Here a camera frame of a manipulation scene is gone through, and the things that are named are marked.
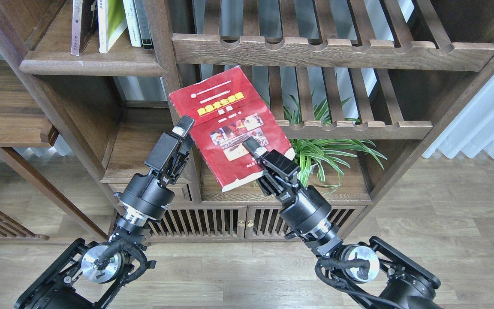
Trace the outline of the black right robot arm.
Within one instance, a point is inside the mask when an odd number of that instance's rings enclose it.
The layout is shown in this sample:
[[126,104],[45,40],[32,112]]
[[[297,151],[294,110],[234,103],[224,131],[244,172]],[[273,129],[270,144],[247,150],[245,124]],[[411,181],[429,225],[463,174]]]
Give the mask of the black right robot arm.
[[298,181],[299,166],[283,154],[267,151],[253,137],[244,143],[262,168],[265,195],[282,204],[280,217],[318,259],[314,271],[328,286],[348,294],[365,309],[437,309],[437,276],[379,237],[344,244],[329,220],[331,205],[313,187]]

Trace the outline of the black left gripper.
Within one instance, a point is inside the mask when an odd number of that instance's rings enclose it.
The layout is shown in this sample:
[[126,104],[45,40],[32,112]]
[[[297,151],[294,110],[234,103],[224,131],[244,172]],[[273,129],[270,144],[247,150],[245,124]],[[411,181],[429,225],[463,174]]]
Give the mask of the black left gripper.
[[184,114],[172,132],[161,135],[145,160],[148,174],[135,174],[120,196],[126,206],[125,220],[159,221],[175,197],[167,186],[176,184],[193,145],[190,137],[195,121]]

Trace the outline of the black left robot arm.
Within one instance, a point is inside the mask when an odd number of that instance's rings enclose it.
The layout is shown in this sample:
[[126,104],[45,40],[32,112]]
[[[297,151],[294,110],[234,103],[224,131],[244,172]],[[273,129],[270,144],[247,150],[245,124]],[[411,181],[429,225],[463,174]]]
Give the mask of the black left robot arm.
[[[116,196],[125,206],[116,219],[108,241],[86,244],[74,241],[18,298],[16,309],[104,309],[126,284],[156,266],[145,256],[149,223],[163,219],[175,194],[167,186],[176,184],[188,160],[193,140],[191,117],[183,116],[169,132],[163,133],[147,157],[149,172],[135,174]],[[84,278],[111,286],[98,301],[77,293],[74,284]]]

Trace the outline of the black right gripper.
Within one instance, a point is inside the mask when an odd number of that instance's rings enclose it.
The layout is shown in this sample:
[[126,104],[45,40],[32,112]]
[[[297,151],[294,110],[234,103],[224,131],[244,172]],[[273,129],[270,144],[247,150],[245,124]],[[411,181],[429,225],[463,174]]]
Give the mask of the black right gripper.
[[294,236],[321,239],[331,230],[327,216],[331,205],[313,187],[304,187],[297,176],[300,167],[276,150],[268,151],[251,136],[243,142],[263,170],[257,180],[265,195],[273,195],[282,208],[280,216]]

